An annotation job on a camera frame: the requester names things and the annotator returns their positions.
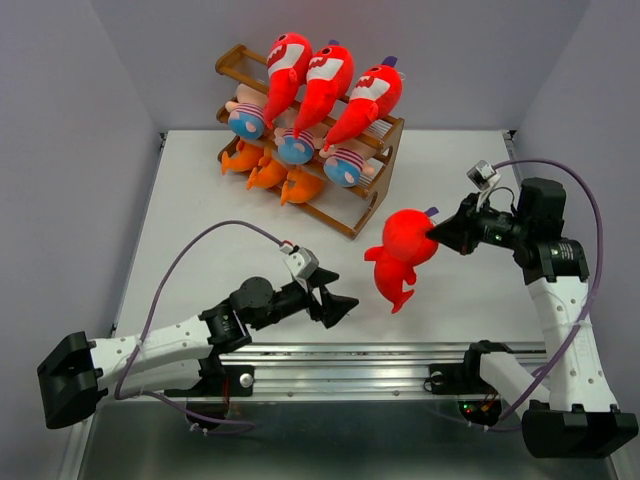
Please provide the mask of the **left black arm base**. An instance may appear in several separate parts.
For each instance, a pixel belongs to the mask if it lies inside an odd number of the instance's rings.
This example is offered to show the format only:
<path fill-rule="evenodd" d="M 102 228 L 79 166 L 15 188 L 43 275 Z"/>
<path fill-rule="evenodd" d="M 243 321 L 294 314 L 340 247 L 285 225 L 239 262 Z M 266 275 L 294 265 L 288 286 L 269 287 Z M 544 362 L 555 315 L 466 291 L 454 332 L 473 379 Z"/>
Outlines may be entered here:
<path fill-rule="evenodd" d="M 253 395 L 255 367 L 250 364 L 223 364 L 218 356 L 199 360 L 198 381 L 187 387 L 164 391 L 168 397 L 250 397 Z"/>

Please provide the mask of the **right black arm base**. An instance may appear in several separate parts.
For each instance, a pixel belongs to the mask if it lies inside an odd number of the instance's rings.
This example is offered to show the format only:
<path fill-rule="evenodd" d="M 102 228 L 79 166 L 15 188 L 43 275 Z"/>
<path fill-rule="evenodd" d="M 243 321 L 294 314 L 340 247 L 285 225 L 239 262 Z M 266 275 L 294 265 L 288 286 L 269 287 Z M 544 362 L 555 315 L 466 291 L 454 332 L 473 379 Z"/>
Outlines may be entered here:
<path fill-rule="evenodd" d="M 492 391 L 492 386 L 480 377 L 480 360 L 485 354 L 513 351 L 503 343 L 481 340 L 472 343 L 460 363 L 432 363 L 424 380 L 425 391 L 435 395 L 471 395 Z"/>

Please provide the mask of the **red shark plush top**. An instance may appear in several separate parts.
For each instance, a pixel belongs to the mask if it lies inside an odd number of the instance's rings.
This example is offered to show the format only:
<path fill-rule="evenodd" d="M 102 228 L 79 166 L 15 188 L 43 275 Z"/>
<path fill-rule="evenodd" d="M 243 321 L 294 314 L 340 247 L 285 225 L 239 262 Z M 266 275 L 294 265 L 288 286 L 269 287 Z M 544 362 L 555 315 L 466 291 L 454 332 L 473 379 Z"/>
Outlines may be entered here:
<path fill-rule="evenodd" d="M 374 263 L 374 285 L 391 304 L 391 314 L 398 313 L 415 293 L 415 268 L 432 259 L 438 250 L 438 242 L 428 237 L 434 227 L 428 211 L 399 210 L 386 219 L 382 243 L 364 252 L 364 261 Z"/>

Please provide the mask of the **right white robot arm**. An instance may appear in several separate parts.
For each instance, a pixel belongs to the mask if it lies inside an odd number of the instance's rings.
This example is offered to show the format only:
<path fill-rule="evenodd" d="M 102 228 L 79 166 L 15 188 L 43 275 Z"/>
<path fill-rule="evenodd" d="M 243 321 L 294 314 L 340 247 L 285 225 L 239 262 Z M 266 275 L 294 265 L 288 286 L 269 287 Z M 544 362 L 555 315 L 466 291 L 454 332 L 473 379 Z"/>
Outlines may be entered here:
<path fill-rule="evenodd" d="M 428 238 L 462 255 L 485 243 L 506 248 L 521 268 L 535 305 L 546 366 L 533 375 L 503 343 L 479 341 L 463 361 L 439 367 L 434 393 L 492 388 L 520 420 L 536 458 L 604 458 L 639 433 L 633 413 L 621 411 L 605 378 L 595 336 L 581 311 L 595 290 L 581 244 L 563 236 L 564 187 L 553 180 L 522 181 L 518 204 L 500 212 L 472 193 Z"/>

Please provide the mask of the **boy doll striped shirt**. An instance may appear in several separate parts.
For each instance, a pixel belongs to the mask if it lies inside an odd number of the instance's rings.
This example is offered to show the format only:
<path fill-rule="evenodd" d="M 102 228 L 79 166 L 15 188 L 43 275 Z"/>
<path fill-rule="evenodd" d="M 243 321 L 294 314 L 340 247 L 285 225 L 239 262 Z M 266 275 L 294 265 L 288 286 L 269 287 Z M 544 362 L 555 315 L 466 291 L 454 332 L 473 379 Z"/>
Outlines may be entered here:
<path fill-rule="evenodd" d="M 375 154 L 374 148 L 357 140 L 348 140 L 319 151 L 324 159 L 323 169 L 327 178 L 344 188 L 357 185 L 362 176 L 375 175 L 375 169 L 369 163 Z"/>

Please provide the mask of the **red shark plush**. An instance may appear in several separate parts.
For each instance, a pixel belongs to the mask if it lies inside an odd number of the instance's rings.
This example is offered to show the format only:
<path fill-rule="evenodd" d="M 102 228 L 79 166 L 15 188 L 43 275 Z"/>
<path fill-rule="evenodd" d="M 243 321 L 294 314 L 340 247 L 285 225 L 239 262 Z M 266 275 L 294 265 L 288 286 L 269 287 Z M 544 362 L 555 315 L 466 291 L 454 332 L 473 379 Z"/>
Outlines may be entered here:
<path fill-rule="evenodd" d="M 306 93 L 293 126 L 293 136 L 321 123 L 349 89 L 355 71 L 351 52 L 336 40 L 317 51 L 306 74 Z"/>
<path fill-rule="evenodd" d="M 299 88 L 306 83 L 309 63 L 313 56 L 310 41 L 296 32 L 281 34 L 267 57 L 269 91 L 264 107 L 264 121 L 269 129 L 275 119 L 295 100 Z"/>
<path fill-rule="evenodd" d="M 434 227 L 428 211 L 399 210 L 386 219 L 382 243 L 364 252 L 364 261 L 374 263 L 374 285 L 391 304 L 391 314 L 398 313 L 415 293 L 415 268 L 432 259 L 438 250 L 438 242 L 428 237 Z"/>
<path fill-rule="evenodd" d="M 326 134 L 322 152 L 354 139 L 395 108 L 404 88 L 397 61 L 396 56 L 387 56 L 358 78 L 345 110 Z"/>

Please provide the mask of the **orange shark plush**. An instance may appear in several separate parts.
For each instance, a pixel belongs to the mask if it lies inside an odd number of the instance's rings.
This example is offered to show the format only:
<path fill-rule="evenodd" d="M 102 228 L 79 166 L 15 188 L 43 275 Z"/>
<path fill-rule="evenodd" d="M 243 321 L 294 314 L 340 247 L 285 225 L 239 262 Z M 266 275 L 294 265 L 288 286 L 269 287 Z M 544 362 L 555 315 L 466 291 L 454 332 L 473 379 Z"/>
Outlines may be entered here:
<path fill-rule="evenodd" d="M 281 189 L 280 204 L 307 203 L 324 188 L 325 182 L 299 167 L 290 170 Z"/>
<path fill-rule="evenodd" d="M 289 169 L 272 156 L 269 149 L 265 149 L 258 165 L 253 168 L 247 180 L 246 188 L 270 189 L 283 182 Z"/>
<path fill-rule="evenodd" d="M 239 140 L 232 149 L 232 152 L 223 151 L 220 158 L 221 173 L 225 175 L 228 171 L 243 173 L 250 172 L 259 165 L 259 161 L 264 156 L 265 149 L 244 140 Z"/>

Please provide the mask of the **boy doll blue pants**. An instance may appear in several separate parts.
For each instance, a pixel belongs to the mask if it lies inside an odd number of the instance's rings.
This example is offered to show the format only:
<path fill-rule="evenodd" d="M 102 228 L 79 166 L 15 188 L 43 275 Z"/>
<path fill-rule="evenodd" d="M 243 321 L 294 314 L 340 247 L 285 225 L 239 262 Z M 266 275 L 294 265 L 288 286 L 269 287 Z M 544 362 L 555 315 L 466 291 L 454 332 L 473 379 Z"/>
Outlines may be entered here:
<path fill-rule="evenodd" d="M 324 137 L 329 130 L 324 123 L 318 123 L 307 130 L 301 130 L 295 137 L 293 127 L 297 114 L 296 110 L 287 110 L 279 117 L 279 124 L 274 129 L 277 153 L 286 165 L 298 166 L 309 162 L 315 151 L 323 146 Z"/>

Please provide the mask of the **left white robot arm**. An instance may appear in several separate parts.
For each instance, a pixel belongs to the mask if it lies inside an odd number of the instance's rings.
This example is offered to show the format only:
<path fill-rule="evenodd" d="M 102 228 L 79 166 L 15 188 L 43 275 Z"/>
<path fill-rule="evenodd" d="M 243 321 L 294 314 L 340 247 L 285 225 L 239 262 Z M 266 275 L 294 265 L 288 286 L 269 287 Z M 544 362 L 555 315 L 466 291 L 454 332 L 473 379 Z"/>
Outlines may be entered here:
<path fill-rule="evenodd" d="M 125 372 L 137 374 L 179 361 L 198 360 L 188 371 L 188 382 L 199 393 L 215 392 L 223 371 L 206 359 L 249 344 L 249 328 L 271 326 L 301 311 L 331 328 L 359 304 L 324 285 L 317 288 L 319 299 L 296 281 L 276 291 L 267 279 L 251 277 L 219 305 L 151 330 L 143 340 L 90 340 L 84 332 L 65 336 L 37 368 L 46 426 L 61 429 L 90 417 Z"/>

